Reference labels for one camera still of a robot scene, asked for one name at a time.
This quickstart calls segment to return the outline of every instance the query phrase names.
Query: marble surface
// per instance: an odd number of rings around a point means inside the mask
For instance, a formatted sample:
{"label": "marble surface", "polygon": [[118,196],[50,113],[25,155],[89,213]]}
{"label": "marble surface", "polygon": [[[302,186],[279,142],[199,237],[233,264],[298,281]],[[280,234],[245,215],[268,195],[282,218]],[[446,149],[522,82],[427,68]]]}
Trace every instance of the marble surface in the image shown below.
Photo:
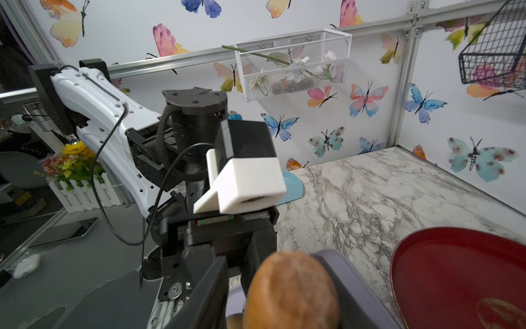
{"label": "marble surface", "polygon": [[455,226],[526,244],[526,216],[399,148],[293,173],[305,195],[278,206],[278,250],[341,251],[395,318],[390,261],[410,233]]}

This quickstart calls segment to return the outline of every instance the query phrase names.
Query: smartphone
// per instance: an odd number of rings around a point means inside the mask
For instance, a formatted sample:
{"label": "smartphone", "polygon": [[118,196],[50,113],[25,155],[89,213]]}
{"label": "smartphone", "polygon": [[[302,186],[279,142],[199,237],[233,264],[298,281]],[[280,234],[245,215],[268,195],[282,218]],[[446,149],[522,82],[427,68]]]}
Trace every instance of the smartphone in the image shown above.
{"label": "smartphone", "polygon": [[41,236],[34,240],[30,247],[71,240],[86,235],[97,222],[97,217],[75,223],[57,225],[48,228]]}

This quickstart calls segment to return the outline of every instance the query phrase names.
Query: wire basket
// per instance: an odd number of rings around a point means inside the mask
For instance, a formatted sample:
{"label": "wire basket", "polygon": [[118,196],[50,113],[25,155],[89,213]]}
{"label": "wire basket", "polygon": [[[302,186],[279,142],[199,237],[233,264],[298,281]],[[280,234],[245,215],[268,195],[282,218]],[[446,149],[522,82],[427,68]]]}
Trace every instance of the wire basket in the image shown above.
{"label": "wire basket", "polygon": [[526,88],[526,0],[508,0],[459,55],[462,83]]}
{"label": "wire basket", "polygon": [[246,50],[236,60],[247,102],[343,83],[351,38],[326,28],[236,44]]}

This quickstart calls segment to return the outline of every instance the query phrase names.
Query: blue plate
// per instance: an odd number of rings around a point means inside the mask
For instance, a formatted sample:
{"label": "blue plate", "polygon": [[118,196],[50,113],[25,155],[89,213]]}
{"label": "blue plate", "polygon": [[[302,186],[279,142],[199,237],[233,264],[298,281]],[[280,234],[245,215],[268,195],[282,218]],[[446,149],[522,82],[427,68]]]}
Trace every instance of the blue plate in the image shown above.
{"label": "blue plate", "polygon": [[287,194],[276,203],[277,206],[297,200],[303,196],[303,184],[295,174],[283,171],[283,178],[285,179],[285,185],[287,186]]}

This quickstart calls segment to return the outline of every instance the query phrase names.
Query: flower stem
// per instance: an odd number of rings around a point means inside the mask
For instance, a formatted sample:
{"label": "flower stem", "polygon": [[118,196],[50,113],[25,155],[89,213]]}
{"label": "flower stem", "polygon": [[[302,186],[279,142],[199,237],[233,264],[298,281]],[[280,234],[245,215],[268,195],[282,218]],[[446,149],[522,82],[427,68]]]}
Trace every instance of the flower stem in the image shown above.
{"label": "flower stem", "polygon": [[[225,46],[225,45],[223,45],[222,47],[225,48],[225,49],[236,50],[236,51],[239,51],[241,53],[246,53],[248,51],[248,50],[245,50],[245,49],[235,48],[235,47],[232,47],[232,46]],[[260,53],[252,53],[252,54],[256,55],[256,56],[265,57],[265,58],[271,59],[271,60],[276,61],[276,62],[280,62],[280,63],[283,63],[283,64],[290,65],[289,62],[283,61],[282,59],[279,59],[279,58],[275,58],[275,57],[268,56],[268,55],[265,55],[265,54],[260,54]]]}

